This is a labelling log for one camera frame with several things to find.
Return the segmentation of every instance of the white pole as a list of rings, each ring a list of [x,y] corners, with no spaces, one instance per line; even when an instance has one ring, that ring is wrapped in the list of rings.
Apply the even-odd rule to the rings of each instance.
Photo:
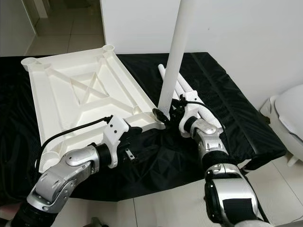
[[[162,64],[160,64],[160,65],[158,65],[158,69],[159,69],[159,72],[161,74],[162,80],[164,80],[164,77],[165,77],[165,68],[164,68],[164,66]],[[176,91],[174,91],[174,93],[172,95],[172,98],[179,100],[179,97],[178,97]]]
[[[196,7],[197,0],[180,1],[174,36],[171,42],[169,59],[167,61],[167,68],[158,104],[158,109],[161,110],[169,119],[169,108],[187,42],[189,25],[193,19]]]

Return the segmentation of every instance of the white chair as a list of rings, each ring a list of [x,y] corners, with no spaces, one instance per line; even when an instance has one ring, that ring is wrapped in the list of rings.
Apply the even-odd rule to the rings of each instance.
[[[270,127],[293,154],[287,165],[303,161],[303,85],[270,97],[260,112],[270,118]]]

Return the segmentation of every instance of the white wall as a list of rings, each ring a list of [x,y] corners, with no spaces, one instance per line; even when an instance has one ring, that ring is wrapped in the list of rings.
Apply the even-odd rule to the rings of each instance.
[[[24,55],[34,37],[22,0],[0,0],[0,56]]]
[[[187,52],[209,52],[259,108],[303,83],[302,0],[199,0]],[[178,0],[101,0],[116,53],[169,52]]]

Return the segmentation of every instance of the table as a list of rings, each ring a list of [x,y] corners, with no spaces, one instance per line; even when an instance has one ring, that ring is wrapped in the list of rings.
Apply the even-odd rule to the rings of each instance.
[[[162,79],[158,64],[168,54],[118,54],[139,85],[158,104]],[[40,139],[28,73],[23,57],[2,57],[0,76],[0,205],[24,200],[35,183],[34,162]],[[226,71],[206,52],[185,53],[180,73],[198,91],[226,127],[222,140],[232,160],[255,170],[285,154],[286,148],[249,103]],[[159,192],[202,179],[196,145],[175,131],[147,131],[145,159],[92,175],[73,197],[119,201]]]

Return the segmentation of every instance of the black strap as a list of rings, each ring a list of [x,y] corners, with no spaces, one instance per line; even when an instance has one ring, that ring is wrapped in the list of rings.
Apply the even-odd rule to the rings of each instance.
[[[220,163],[235,164],[227,153],[221,150],[213,150],[212,152],[206,153],[202,157],[202,167],[206,171],[209,167]]]
[[[234,225],[245,220],[257,220],[251,199],[223,200],[224,211],[229,222]]]
[[[50,227],[58,214],[46,213],[38,210],[29,203],[25,202],[21,205],[14,219],[12,219],[12,227]]]

